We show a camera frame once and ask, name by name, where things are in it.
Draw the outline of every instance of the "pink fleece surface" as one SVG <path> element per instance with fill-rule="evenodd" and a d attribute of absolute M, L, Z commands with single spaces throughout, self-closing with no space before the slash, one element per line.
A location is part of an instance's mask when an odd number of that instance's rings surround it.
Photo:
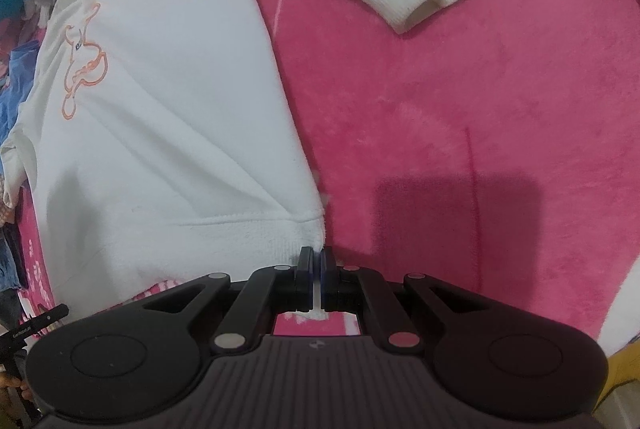
<path fill-rule="evenodd" d="M 338 258 L 598 334 L 640 248 L 639 0 L 462 0 L 403 36 L 257 1 Z"/>

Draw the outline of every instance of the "orange embroidered design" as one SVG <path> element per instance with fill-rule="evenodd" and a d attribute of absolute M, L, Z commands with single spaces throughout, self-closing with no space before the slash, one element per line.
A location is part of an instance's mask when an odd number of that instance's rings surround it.
<path fill-rule="evenodd" d="M 62 102 L 62 116 L 73 119 L 76 114 L 76 92 L 80 86 L 95 86 L 107 75 L 109 65 L 107 54 L 98 43 L 88 41 L 86 28 L 100 10 L 95 3 L 92 13 L 84 20 L 84 28 L 68 24 L 65 27 L 65 41 L 71 45 L 69 67 L 65 74 L 65 100 Z"/>

